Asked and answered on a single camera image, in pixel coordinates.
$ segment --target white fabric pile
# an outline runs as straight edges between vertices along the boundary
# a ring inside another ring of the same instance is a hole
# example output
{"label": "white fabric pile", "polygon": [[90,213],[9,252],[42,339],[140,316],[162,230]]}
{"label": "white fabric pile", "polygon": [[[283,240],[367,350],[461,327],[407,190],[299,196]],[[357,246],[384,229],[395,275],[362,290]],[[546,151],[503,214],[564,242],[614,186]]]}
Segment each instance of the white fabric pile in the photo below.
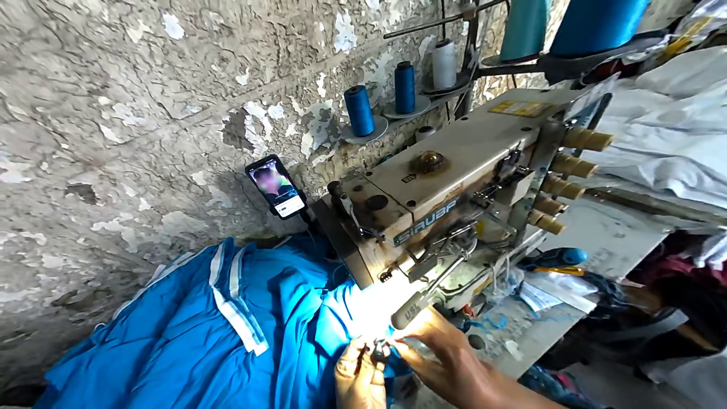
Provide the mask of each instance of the white fabric pile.
{"label": "white fabric pile", "polygon": [[597,127],[616,135],[584,151],[601,172],[727,209],[727,47],[680,55],[616,82]]}

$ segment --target blue thread spool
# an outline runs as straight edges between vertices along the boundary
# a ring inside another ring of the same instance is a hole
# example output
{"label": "blue thread spool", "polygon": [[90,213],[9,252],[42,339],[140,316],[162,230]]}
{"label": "blue thread spool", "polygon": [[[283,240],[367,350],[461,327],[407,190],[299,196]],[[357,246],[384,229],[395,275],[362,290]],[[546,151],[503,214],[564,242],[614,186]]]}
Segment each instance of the blue thread spool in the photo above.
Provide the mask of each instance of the blue thread spool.
{"label": "blue thread spool", "polygon": [[366,136],[374,131],[374,114],[369,105],[369,94],[366,87],[356,85],[343,93],[346,101],[348,117],[351,120],[351,130],[356,136]]}
{"label": "blue thread spool", "polygon": [[396,113],[408,114],[412,112],[417,102],[417,96],[414,93],[414,66],[409,61],[402,61],[396,65],[394,89]]}
{"label": "blue thread spool", "polygon": [[649,0],[571,0],[550,53],[584,57],[626,44]]}
{"label": "blue thread spool", "polygon": [[512,3],[500,50],[503,63],[519,63],[540,55],[550,14],[550,0],[512,0]]}

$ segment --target phone screen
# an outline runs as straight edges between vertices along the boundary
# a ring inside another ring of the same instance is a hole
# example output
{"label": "phone screen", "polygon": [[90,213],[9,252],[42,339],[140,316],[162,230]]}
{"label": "phone screen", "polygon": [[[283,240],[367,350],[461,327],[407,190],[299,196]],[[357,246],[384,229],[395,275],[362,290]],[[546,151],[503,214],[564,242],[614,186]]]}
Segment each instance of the phone screen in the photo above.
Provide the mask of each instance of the phone screen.
{"label": "phone screen", "polygon": [[305,207],[298,190],[286,175],[278,171],[278,159],[269,158],[257,164],[248,173],[281,218],[286,218]]}

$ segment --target cracked wall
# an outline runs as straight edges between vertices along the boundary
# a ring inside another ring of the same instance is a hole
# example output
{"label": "cracked wall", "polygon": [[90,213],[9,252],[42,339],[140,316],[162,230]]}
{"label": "cracked wall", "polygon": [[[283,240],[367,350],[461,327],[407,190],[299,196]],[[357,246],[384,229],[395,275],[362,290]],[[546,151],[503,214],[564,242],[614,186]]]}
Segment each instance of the cracked wall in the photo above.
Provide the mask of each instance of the cracked wall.
{"label": "cracked wall", "polygon": [[[246,164],[278,154],[315,199],[418,126],[442,126],[440,109],[367,146],[339,140],[344,90],[366,84],[377,110],[398,61],[430,70],[438,28],[382,34],[439,12],[430,0],[0,0],[0,390],[38,381],[156,264],[301,230],[268,212]],[[488,56],[505,7],[481,16]],[[447,28],[465,40],[463,24]],[[477,101],[511,86],[480,81]]]}

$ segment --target blue garment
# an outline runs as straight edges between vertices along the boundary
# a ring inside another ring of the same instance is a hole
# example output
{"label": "blue garment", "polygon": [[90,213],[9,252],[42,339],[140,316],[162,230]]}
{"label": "blue garment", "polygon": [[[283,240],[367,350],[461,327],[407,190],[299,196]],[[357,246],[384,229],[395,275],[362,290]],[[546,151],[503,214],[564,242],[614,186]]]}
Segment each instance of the blue garment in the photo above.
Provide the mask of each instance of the blue garment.
{"label": "blue garment", "polygon": [[326,290],[340,265],[318,247],[226,239],[180,256],[48,371],[36,408],[334,407],[362,292]]}

